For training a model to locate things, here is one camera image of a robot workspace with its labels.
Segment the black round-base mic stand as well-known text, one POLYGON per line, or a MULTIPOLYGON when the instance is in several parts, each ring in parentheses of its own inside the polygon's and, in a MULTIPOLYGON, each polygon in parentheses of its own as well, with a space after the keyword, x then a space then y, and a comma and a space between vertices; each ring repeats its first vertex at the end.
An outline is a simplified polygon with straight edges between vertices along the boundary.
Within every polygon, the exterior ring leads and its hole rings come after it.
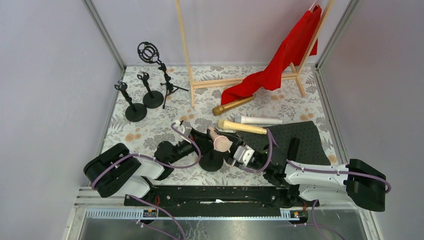
POLYGON ((201 148, 200 167, 207 172, 217 172, 224 164, 225 152, 215 150, 214 148, 201 148))

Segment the wooden rack frame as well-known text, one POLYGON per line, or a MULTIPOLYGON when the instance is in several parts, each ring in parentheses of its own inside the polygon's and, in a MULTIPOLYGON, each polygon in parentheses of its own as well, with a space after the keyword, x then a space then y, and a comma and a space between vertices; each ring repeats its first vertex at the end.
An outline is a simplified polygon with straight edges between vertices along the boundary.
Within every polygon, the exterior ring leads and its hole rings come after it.
MULTIPOLYGON (((306 92, 304 90, 304 87, 302 85, 300 76, 301 73, 303 71, 303 68, 306 64, 306 61, 308 59, 308 57, 311 55, 311 51, 314 48, 314 45, 317 44, 317 40, 318 40, 318 36, 319 33, 323 27, 323 24, 325 23, 329 12, 331 12, 333 5, 336 1, 335 0, 329 0, 324 8, 324 10, 322 11, 319 23, 312 35, 312 39, 308 44, 307 47, 307 51, 304 53, 301 62, 298 66, 295 66, 294 63, 290 63, 290 69, 291 72, 290 73, 282 73, 281 74, 281 81, 287 81, 287 80, 295 80, 298 90, 300 92, 300 95, 302 97, 304 97, 306 95, 306 92)), ((195 89, 206 89, 206 88, 212 88, 212 87, 224 87, 224 86, 233 86, 233 85, 237 85, 240 84, 243 81, 242 77, 238 77, 238 78, 226 78, 226 79, 215 79, 215 80, 205 80, 205 81, 196 81, 194 80, 193 77, 193 70, 192 67, 190 65, 190 60, 189 60, 189 53, 188 53, 188 47, 187 47, 187 42, 186 42, 186 35, 185 35, 185 29, 184 29, 184 22, 183 22, 183 14, 181 11, 181 6, 180 6, 180 1, 179 0, 175 0, 175 7, 176 7, 176 12, 177 12, 177 17, 178 17, 178 23, 179 23, 179 29, 180 29, 180 36, 181 36, 181 40, 182 40, 182 46, 183 46, 183 52, 184 52, 184 58, 185 58, 185 65, 187 68, 187 74, 188 74, 188 80, 189 80, 189 85, 190 85, 190 98, 191 98, 191 107, 194 109, 195 108, 195 89)))

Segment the red cloth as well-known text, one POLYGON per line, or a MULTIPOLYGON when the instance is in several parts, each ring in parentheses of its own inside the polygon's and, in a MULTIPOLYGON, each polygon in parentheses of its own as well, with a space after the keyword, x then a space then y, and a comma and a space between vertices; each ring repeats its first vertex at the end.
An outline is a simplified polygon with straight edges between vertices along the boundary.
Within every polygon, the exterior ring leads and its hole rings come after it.
POLYGON ((316 5, 307 10, 282 41, 268 66, 259 72, 250 74, 244 80, 223 91, 221 104, 225 105, 238 99, 253 95, 258 89, 269 91, 281 87, 281 75, 291 64, 298 66, 321 19, 322 8, 316 5))

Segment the black tripod shock-mount stand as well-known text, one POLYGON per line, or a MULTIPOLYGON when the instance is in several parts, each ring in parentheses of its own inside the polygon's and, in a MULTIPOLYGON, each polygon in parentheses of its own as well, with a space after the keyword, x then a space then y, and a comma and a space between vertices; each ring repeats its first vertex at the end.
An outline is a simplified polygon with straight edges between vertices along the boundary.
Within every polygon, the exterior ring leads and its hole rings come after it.
POLYGON ((137 46, 137 54, 139 58, 148 64, 158 64, 158 69, 163 72, 163 76, 165 79, 165 83, 160 83, 161 86, 165 86, 166 92, 165 97, 163 99, 163 105, 162 108, 165 109, 166 107, 166 99, 168 96, 172 95, 178 90, 186 91, 189 90, 183 87, 179 87, 171 83, 171 77, 167 73, 167 67, 166 65, 160 60, 160 53, 158 48, 151 42, 144 41, 141 42, 137 46))

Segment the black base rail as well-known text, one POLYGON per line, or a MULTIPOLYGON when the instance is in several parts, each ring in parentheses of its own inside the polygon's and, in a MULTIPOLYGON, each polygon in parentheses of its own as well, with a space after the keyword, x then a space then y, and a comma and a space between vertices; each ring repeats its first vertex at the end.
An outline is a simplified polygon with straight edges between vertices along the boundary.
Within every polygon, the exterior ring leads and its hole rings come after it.
POLYGON ((159 185, 142 200, 174 211, 191 209, 195 212, 250 209, 294 209, 301 211, 313 205, 295 194, 292 188, 275 186, 176 186, 159 185))

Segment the black cylinder on mat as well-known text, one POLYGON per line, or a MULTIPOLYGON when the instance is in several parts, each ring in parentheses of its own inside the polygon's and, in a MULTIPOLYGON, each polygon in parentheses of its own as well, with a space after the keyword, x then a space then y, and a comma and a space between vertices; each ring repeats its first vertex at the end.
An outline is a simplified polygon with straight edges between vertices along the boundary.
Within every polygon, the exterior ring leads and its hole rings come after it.
POLYGON ((287 160, 296 161, 299 146, 300 146, 300 139, 296 137, 292 138, 288 148, 287 160))

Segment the gold microphone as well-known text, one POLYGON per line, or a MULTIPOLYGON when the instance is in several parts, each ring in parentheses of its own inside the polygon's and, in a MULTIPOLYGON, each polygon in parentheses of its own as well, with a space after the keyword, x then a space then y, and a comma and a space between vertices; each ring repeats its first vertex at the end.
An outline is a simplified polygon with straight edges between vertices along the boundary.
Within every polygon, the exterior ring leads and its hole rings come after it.
POLYGON ((251 96, 247 96, 247 97, 237 99, 237 100, 232 101, 232 102, 227 103, 227 104, 218 105, 218 106, 216 106, 212 109, 212 114, 214 116, 220 116, 221 114, 223 114, 223 113, 225 113, 229 110, 232 110, 234 108, 237 108, 241 105, 247 104, 254 99, 255 99, 255 96, 251 95, 251 96))

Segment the dark perforated foam mat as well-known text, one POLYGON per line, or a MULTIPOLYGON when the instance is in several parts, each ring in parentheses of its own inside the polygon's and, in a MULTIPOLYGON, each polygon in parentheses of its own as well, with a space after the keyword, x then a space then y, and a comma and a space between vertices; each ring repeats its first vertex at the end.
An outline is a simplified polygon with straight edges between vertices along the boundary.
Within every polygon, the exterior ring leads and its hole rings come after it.
MULTIPOLYGON (((322 147, 318 128, 312 121, 278 124, 268 127, 283 154, 287 154, 293 138, 300 140, 295 161, 302 164, 329 166, 330 161, 322 147)), ((248 146, 258 152, 269 147, 265 134, 237 131, 248 146)))

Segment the white microphone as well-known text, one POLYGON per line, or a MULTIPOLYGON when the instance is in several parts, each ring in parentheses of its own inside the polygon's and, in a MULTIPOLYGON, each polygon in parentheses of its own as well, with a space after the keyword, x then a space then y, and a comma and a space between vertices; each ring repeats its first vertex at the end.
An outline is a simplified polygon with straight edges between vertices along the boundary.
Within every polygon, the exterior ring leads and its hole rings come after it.
POLYGON ((283 124, 283 121, 277 118, 235 115, 233 119, 235 123, 239 123, 239 124, 252 124, 252 125, 281 125, 283 124))

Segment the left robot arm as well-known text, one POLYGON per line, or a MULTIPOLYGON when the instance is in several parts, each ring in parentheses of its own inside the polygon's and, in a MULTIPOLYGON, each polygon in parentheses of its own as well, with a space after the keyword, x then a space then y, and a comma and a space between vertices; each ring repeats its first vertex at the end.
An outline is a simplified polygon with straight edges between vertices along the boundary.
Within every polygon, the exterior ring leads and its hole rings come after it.
POLYGON ((153 157, 130 153, 124 143, 118 143, 89 161, 84 166, 83 173, 90 181, 92 189, 102 198, 117 193, 142 198, 151 189, 149 180, 166 179, 177 169, 174 163, 193 152, 197 153, 197 160, 188 167, 197 165, 213 147, 213 140, 208 133, 194 129, 176 145, 162 141, 153 157))

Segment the pink microphone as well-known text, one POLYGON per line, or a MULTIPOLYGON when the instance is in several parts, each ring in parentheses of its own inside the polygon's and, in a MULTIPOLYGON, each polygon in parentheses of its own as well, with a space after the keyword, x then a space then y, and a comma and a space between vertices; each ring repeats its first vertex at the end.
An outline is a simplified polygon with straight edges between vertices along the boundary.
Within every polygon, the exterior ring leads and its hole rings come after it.
POLYGON ((213 142, 213 149, 222 153, 229 152, 231 148, 231 141, 226 136, 216 133, 214 127, 210 126, 208 130, 208 135, 213 142))

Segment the cream yellow microphone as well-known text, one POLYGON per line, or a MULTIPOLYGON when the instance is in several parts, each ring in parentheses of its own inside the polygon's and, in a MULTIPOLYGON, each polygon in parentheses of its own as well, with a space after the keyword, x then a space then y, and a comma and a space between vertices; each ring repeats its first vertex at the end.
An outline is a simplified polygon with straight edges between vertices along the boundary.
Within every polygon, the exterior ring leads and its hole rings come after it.
POLYGON ((241 131, 241 132, 248 132, 248 133, 259 134, 259 135, 267 134, 267 130, 263 127, 231 122, 225 119, 220 119, 217 125, 220 129, 223 129, 223 130, 241 131))

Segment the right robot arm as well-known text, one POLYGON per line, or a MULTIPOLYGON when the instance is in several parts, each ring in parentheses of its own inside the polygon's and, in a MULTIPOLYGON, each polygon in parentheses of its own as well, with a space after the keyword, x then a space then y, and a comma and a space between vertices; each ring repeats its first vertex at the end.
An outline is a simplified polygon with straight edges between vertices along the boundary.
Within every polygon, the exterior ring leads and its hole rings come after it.
POLYGON ((261 174, 269 184, 285 189, 285 200, 348 202, 369 211, 385 211, 391 186, 383 173, 364 161, 352 158, 347 164, 325 165, 317 141, 308 139, 303 144, 292 137, 254 146, 263 142, 259 135, 254 138, 231 139, 227 162, 248 173, 261 174))

